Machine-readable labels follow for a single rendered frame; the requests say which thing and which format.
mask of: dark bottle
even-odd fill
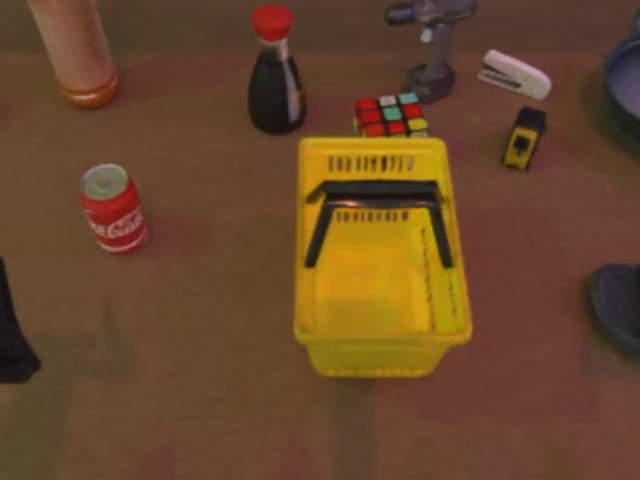
[[[265,133],[282,135],[304,122],[307,108],[298,67],[288,49],[293,14],[280,5],[263,5],[251,22],[262,50],[249,83],[249,116]]]

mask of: coca-cola can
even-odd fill
[[[80,181],[82,206],[98,245],[109,253],[137,250],[149,231],[135,184],[124,168],[112,163],[89,169]]]

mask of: bottle neck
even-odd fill
[[[268,59],[284,61],[289,58],[289,44],[286,38],[277,42],[267,42],[260,40],[262,45],[262,55]]]

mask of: yellow plastic basket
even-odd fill
[[[314,369],[429,374],[472,330],[444,143],[307,138],[298,161],[294,333]]]

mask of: drill base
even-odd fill
[[[451,94],[456,76],[449,65],[434,78],[427,78],[426,72],[426,64],[418,65],[411,68],[405,78],[405,88],[414,92],[420,103],[432,103]]]

